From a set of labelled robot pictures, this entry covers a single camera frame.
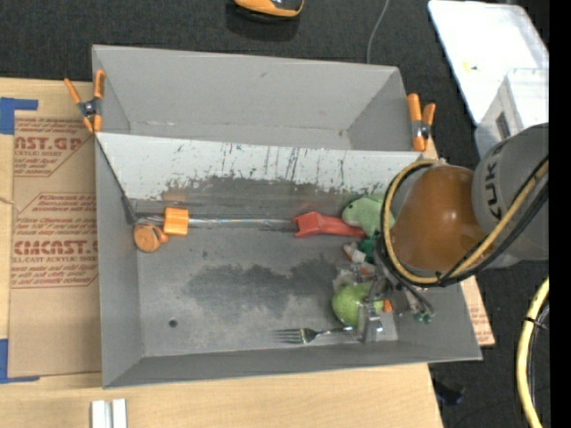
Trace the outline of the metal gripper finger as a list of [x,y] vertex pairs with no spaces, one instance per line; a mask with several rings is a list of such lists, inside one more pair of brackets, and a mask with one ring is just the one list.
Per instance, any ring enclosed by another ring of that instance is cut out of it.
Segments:
[[380,314],[371,302],[360,305],[358,316],[358,336],[362,343],[376,342],[384,331]]
[[371,283],[376,279],[377,267],[368,262],[351,263],[344,276],[344,281],[348,284]]

